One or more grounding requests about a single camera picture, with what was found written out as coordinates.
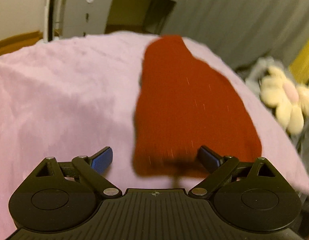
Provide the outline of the white standing panel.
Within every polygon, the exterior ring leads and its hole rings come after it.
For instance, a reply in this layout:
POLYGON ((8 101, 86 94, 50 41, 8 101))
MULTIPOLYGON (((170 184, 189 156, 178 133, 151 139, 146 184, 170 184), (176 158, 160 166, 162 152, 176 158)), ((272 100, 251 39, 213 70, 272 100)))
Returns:
POLYGON ((45 0, 43 21, 43 42, 48 43, 54 38, 54 18, 56 0, 45 0))

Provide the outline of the pink fluffy bed blanket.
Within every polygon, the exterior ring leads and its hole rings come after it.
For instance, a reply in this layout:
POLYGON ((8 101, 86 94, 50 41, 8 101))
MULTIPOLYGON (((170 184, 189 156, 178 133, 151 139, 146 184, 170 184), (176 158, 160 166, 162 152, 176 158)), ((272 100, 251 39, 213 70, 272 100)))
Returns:
POLYGON ((0 239, 16 229, 11 195, 47 156, 71 161, 110 146, 106 177, 121 190, 173 186, 171 177, 143 178, 132 168, 139 78, 154 40, 120 31, 0 56, 0 239))

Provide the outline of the grey drawer cabinet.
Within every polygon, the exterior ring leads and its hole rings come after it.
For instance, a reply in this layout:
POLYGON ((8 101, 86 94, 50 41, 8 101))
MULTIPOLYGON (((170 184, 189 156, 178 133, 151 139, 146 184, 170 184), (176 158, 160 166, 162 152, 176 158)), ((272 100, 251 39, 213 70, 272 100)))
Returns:
POLYGON ((103 34, 113 0, 62 0, 60 37, 103 34))

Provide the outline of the grey curtain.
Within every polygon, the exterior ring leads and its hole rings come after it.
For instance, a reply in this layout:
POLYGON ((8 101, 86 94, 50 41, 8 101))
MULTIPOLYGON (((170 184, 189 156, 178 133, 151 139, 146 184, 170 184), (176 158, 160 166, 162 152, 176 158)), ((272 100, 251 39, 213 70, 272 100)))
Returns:
POLYGON ((161 31, 207 45, 232 68, 291 64, 309 39, 309 0, 178 0, 161 31))

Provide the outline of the red knitted sweater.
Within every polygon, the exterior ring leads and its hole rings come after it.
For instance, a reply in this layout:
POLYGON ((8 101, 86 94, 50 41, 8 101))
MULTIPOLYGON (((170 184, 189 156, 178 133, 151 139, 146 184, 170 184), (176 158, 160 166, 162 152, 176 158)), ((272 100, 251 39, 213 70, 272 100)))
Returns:
POLYGON ((135 111, 137 175, 204 178, 197 151, 253 162, 262 144, 230 81, 194 57, 183 39, 163 36, 144 53, 135 111))

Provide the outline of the cream flower plush pillow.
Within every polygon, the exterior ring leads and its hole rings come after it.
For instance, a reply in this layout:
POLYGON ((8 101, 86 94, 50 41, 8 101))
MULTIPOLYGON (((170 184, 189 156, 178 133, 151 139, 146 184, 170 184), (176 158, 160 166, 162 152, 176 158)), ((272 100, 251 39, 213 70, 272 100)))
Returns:
POLYGON ((294 84, 283 70, 268 67, 268 75, 260 84, 260 99, 275 110, 280 126, 289 134, 301 133, 305 118, 309 118, 309 87, 294 84))

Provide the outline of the yellow curtain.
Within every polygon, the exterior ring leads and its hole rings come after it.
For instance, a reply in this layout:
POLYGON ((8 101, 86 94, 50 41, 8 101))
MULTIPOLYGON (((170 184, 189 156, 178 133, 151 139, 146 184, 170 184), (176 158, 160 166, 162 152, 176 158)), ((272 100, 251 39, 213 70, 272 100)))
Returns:
POLYGON ((309 85, 309 39, 289 66, 289 70, 298 83, 309 85))

